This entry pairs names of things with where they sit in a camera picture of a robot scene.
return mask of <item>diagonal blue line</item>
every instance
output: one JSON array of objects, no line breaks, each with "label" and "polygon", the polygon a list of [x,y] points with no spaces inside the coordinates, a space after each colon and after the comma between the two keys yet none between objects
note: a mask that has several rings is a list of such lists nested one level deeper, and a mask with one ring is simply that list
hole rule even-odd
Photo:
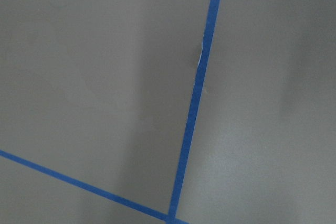
[{"label": "diagonal blue line", "polygon": [[99,195],[101,197],[104,197],[106,199],[115,201],[115,202],[120,203],[120,204],[122,204],[124,206],[130,207],[130,208],[132,208],[134,210],[137,210],[137,211],[140,211],[140,212],[142,212],[142,213],[144,213],[146,215],[150,215],[150,216],[152,216],[154,218],[157,218],[157,219],[160,219],[160,220],[166,220],[166,217],[167,217],[166,214],[163,214],[163,213],[161,213],[159,211],[156,211],[154,209],[151,209],[149,207],[145,207],[145,206],[143,206],[141,204],[132,202],[132,201],[130,201],[128,199],[125,199],[123,197],[120,197],[118,195],[109,193],[108,191],[99,189],[99,188],[97,188],[95,186],[91,186],[91,185],[89,185],[87,183],[84,183],[82,181],[79,181],[77,179],[68,177],[68,176],[66,176],[64,174],[61,174],[61,173],[58,173],[58,172],[56,172],[54,170],[51,170],[49,168],[40,166],[38,164],[35,164],[33,162],[30,162],[28,160],[25,160],[23,158],[20,158],[18,156],[10,154],[8,152],[4,152],[4,151],[0,150],[0,156],[8,158],[8,159],[10,159],[10,160],[12,160],[14,162],[17,162],[19,164],[25,165],[25,166],[27,166],[27,167],[29,167],[31,169],[37,170],[37,171],[39,171],[41,173],[47,174],[47,175],[49,175],[51,177],[54,177],[54,178],[59,179],[59,180],[62,180],[64,182],[67,182],[67,183],[72,184],[74,186],[80,187],[80,188],[82,188],[82,189],[84,189],[86,191],[89,191],[91,193],[97,194],[97,195]]},{"label": "diagonal blue line", "polygon": [[180,159],[178,160],[177,172],[172,192],[171,202],[168,211],[167,224],[176,223],[176,212],[183,185],[183,179],[189,157],[191,142],[194,134],[195,123],[197,118],[198,107],[201,101],[202,88],[205,78],[207,63],[215,30],[216,18],[218,13],[220,0],[210,0],[205,31],[202,42],[202,54],[197,67],[193,94],[191,97],[188,118],[185,126],[183,142],[180,152]]}]

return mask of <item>blue line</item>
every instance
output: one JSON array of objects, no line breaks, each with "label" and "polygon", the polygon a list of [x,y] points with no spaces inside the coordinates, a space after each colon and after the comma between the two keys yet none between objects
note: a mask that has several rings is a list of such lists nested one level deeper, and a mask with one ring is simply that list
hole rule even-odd
[{"label": "blue line", "polygon": [[215,30],[216,18],[218,13],[220,0],[210,0],[205,31],[202,42],[202,54],[197,67],[193,94],[191,97],[188,118],[185,126],[185,132],[183,136],[183,143],[180,152],[180,159],[178,161],[177,172],[174,182],[174,188],[172,192],[171,202],[168,211],[168,217],[166,224],[175,224],[176,212],[178,203],[180,201],[180,195],[183,185],[183,179],[187,166],[188,156],[190,152],[191,142],[194,134],[195,123],[197,118],[198,106],[201,101],[202,88],[205,78],[205,72],[207,63],[209,60],[209,54]]},{"label": "blue line", "polygon": [[105,190],[102,190],[102,189],[99,189],[95,186],[91,186],[89,184],[86,184],[84,182],[81,182],[77,179],[74,179],[74,178],[71,178],[71,177],[68,177],[66,175],[63,175],[61,173],[58,173],[54,170],[51,170],[49,168],[46,168],[46,167],[43,167],[43,166],[40,166],[38,164],[35,164],[33,162],[30,162],[28,160],[25,160],[23,158],[20,158],[18,156],[15,156],[13,154],[10,154],[8,152],[4,152],[2,150],[0,150],[0,156],[3,156],[5,158],[8,158],[14,162],[17,162],[19,164],[22,164],[22,165],[25,165],[31,169],[34,169],[34,170],[37,170],[41,173],[44,173],[44,174],[47,174],[51,177],[54,177],[56,179],[59,179],[59,180],[62,180],[64,182],[67,182],[69,184],[72,184],[74,186],[77,186],[77,187],[80,187],[86,191],[90,191],[91,193],[94,193],[94,194],[97,194],[101,197],[104,197],[106,199],[109,199],[109,200],[112,200],[112,201],[115,201],[117,203],[120,203],[124,206],[127,206],[127,207],[130,207],[134,210],[137,210],[137,211],[140,211],[146,215],[150,215],[154,218],[157,218],[157,219],[160,219],[160,220],[166,220],[167,218],[167,215],[166,214],[163,214],[161,212],[158,212],[154,209],[151,209],[149,207],[145,207],[143,205],[140,205],[138,203],[135,203],[135,202],[132,202],[128,199],[125,199],[125,198],[122,198],[118,195],[115,195],[115,194],[112,194],[112,193],[109,193],[108,191],[105,191]]}]

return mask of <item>blue stripe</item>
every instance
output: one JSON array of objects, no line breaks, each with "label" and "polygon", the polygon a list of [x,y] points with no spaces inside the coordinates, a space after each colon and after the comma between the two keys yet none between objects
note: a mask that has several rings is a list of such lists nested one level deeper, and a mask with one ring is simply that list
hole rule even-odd
[{"label": "blue stripe", "polygon": [[137,211],[140,211],[140,212],[142,212],[142,213],[144,213],[146,215],[150,215],[150,216],[152,216],[154,218],[157,218],[157,219],[160,219],[160,220],[166,220],[166,218],[167,218],[166,214],[158,212],[158,211],[156,211],[154,209],[142,206],[142,205],[140,205],[138,203],[132,202],[132,201],[130,201],[128,199],[125,199],[125,198],[122,198],[122,197],[120,197],[118,195],[109,193],[108,191],[99,189],[99,188],[97,188],[95,186],[91,186],[91,185],[89,185],[87,183],[84,183],[84,182],[81,182],[81,181],[79,181],[77,179],[68,177],[68,176],[66,176],[64,174],[61,174],[61,173],[58,173],[58,172],[56,172],[54,170],[51,170],[49,168],[40,166],[38,164],[35,164],[33,162],[30,162],[28,160],[25,160],[23,158],[20,158],[18,156],[10,154],[8,152],[4,152],[4,151],[0,150],[0,156],[8,158],[8,159],[10,159],[10,160],[12,160],[14,162],[17,162],[19,164],[25,165],[25,166],[27,166],[27,167],[29,167],[31,169],[37,170],[37,171],[39,171],[41,173],[47,174],[47,175],[49,175],[51,177],[54,177],[54,178],[59,179],[59,180],[62,180],[64,182],[67,182],[67,183],[72,184],[74,186],[77,186],[79,188],[82,188],[82,189],[84,189],[86,191],[90,191],[91,193],[97,194],[97,195],[99,195],[101,197],[104,197],[106,199],[115,201],[115,202],[120,203],[120,204],[122,204],[124,206],[130,207],[130,208],[132,208],[134,210],[137,210]]},{"label": "blue stripe", "polygon": [[205,78],[205,72],[207,63],[209,60],[209,54],[215,30],[216,18],[218,13],[220,0],[210,0],[205,31],[202,42],[202,54],[197,67],[193,94],[191,97],[188,118],[185,126],[185,132],[183,137],[183,143],[180,152],[180,159],[178,161],[177,172],[174,182],[174,188],[172,192],[170,207],[168,211],[167,224],[178,223],[175,219],[180,201],[180,195],[183,185],[183,179],[189,157],[191,142],[194,134],[195,123],[197,118],[198,106],[201,101],[202,88]]}]

